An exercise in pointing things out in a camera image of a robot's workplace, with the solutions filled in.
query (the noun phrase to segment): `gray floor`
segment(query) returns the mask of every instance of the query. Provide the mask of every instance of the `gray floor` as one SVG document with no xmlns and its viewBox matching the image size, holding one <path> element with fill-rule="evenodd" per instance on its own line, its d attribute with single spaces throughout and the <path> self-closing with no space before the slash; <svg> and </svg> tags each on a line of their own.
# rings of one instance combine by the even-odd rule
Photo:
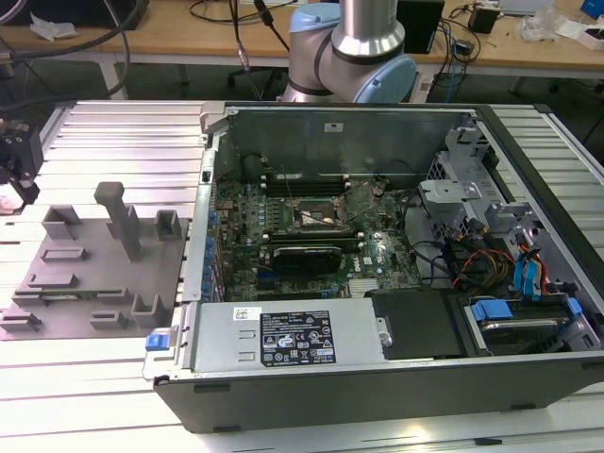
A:
<svg viewBox="0 0 604 453">
<path fill-rule="evenodd" d="M 104 83 L 98 67 L 94 63 L 67 61 L 36 61 L 34 69 L 56 92 L 72 92 L 75 97 L 88 95 L 99 98 L 104 91 Z M 227 74 L 239 68 L 225 66 L 189 66 L 190 84 L 180 83 L 175 65 L 134 64 L 130 69 L 127 90 L 130 99 L 253 99 L 245 77 L 238 76 L 235 88 L 227 86 Z M 268 72 L 255 75 L 262 86 Z M 277 81 L 267 93 L 273 99 L 285 88 L 286 77 Z M 550 92 L 552 82 L 559 89 Z M 444 102 L 448 82 L 436 87 L 429 102 Z M 596 80 L 552 80 L 528 78 L 517 95 L 509 93 L 513 83 L 510 77 L 468 76 L 461 84 L 453 101 L 459 103 L 488 104 L 546 104 L 564 121 L 570 130 L 582 140 L 596 119 L 604 114 L 604 96 L 596 94 L 592 87 Z M 34 98 L 47 95 L 43 84 L 25 70 L 17 68 L 14 78 L 6 80 L 0 87 L 0 103 L 6 105 L 10 96 L 14 99 Z M 42 125 L 51 108 L 44 106 L 17 112 L 27 121 Z M 588 149 L 604 161 L 604 123 L 587 142 Z"/>
</svg>

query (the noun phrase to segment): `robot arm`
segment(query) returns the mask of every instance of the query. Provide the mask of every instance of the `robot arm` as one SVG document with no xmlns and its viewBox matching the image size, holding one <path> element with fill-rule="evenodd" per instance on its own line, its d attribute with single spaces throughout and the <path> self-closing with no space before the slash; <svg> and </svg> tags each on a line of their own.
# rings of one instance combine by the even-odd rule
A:
<svg viewBox="0 0 604 453">
<path fill-rule="evenodd" d="M 310 4 L 292 16 L 283 102 L 399 102 L 415 79 L 396 0 Z"/>
</svg>

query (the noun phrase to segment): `barcode sticker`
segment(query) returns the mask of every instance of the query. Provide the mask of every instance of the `barcode sticker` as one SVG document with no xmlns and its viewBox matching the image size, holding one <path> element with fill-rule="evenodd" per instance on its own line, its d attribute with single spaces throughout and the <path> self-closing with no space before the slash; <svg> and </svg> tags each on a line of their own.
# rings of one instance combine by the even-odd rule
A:
<svg viewBox="0 0 604 453">
<path fill-rule="evenodd" d="M 262 307 L 235 307 L 233 321 L 259 321 Z"/>
</svg>

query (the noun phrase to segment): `desk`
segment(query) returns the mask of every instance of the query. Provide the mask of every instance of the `desk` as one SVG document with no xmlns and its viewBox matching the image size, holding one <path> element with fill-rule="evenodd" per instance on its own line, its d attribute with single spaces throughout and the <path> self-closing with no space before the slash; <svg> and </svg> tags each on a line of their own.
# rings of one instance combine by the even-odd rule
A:
<svg viewBox="0 0 604 453">
<path fill-rule="evenodd" d="M 202 22 L 189 14 L 193 0 L 150 0 L 146 17 L 140 26 L 127 33 L 132 49 L 132 61 L 142 63 L 214 64 L 239 66 L 231 26 Z M 445 17 L 464 0 L 447 0 Z M 558 0 L 560 13 L 577 19 L 581 0 Z M 275 26 L 288 39 L 290 17 L 294 9 L 274 11 Z M 253 7 L 242 7 L 241 14 Z M 209 5 L 210 17 L 228 17 L 225 4 Z M 465 13 L 458 21 L 467 23 Z M 491 76 L 539 76 L 568 78 L 604 77 L 604 52 L 590 51 L 578 42 L 560 37 L 557 42 L 522 42 L 515 33 L 518 19 L 504 17 L 497 21 L 493 33 L 480 35 L 482 51 L 468 67 L 468 74 Z M 89 41 L 102 30 L 80 28 L 80 36 L 69 41 L 46 42 L 26 27 L 0 27 L 2 36 L 19 50 L 40 50 L 71 46 Z M 253 66 L 288 64 L 287 54 L 271 31 L 262 24 L 241 27 L 242 40 Z M 454 26 L 453 33 L 463 36 Z M 91 60 L 99 64 L 108 87 L 118 79 L 115 63 L 123 60 L 119 37 L 88 52 L 72 54 L 63 59 Z M 426 102 L 431 81 L 445 58 L 445 40 L 439 33 L 428 55 L 413 55 L 419 76 L 413 87 L 412 102 Z M 124 97 L 124 92 L 116 97 Z"/>
</svg>

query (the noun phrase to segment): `warning label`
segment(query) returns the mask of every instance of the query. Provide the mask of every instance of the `warning label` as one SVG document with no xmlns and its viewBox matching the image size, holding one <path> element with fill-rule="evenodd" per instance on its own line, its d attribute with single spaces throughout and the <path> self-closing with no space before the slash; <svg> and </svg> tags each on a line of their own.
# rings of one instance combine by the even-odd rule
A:
<svg viewBox="0 0 604 453">
<path fill-rule="evenodd" d="M 329 311 L 261 314 L 260 349 L 264 366 L 335 363 Z"/>
</svg>

